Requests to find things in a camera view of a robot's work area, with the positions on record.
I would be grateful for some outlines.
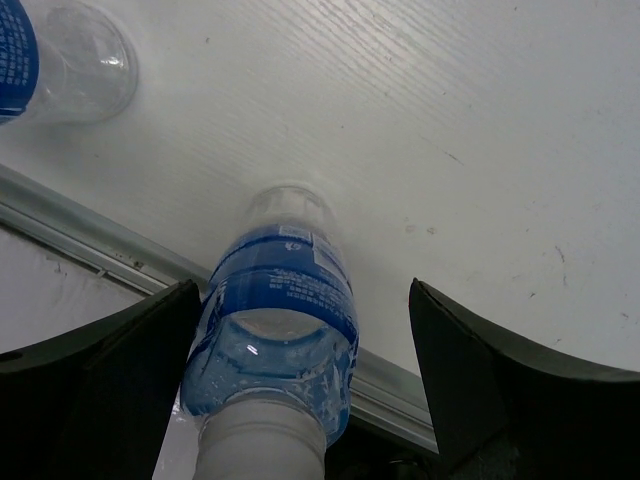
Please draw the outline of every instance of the blue label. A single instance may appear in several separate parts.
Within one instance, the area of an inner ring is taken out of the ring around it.
[[[0,125],[20,116],[36,88],[38,45],[18,0],[0,0]]]
[[[339,253],[322,236],[287,225],[261,227],[240,237],[209,281],[203,321],[257,308],[306,313],[357,345],[351,285]]]

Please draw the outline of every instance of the white table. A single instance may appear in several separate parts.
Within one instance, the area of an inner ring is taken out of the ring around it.
[[[366,349],[417,373],[417,276],[640,369],[637,2],[100,4],[137,49],[133,103],[4,127],[5,166],[207,268],[250,196],[303,182],[342,225]]]

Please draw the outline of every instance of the plastic bottle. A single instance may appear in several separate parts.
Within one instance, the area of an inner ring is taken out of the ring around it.
[[[133,48],[77,0],[0,0],[0,124],[89,123],[127,106]]]
[[[358,344],[334,219],[309,191],[278,187],[254,198],[241,232],[209,281],[181,386],[183,409],[204,419],[194,478],[321,479],[348,421]],[[223,443],[239,453],[214,453]],[[276,464],[294,454],[303,464]]]

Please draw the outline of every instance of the white bottle cap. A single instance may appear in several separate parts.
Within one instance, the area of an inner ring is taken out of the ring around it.
[[[309,413],[248,396],[209,417],[194,480],[323,480],[326,437]]]

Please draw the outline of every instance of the metal strip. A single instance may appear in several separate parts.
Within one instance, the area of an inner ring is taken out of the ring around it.
[[[138,290],[153,294],[207,269],[0,165],[0,221]],[[371,425],[437,452],[420,377],[360,349],[352,413]]]

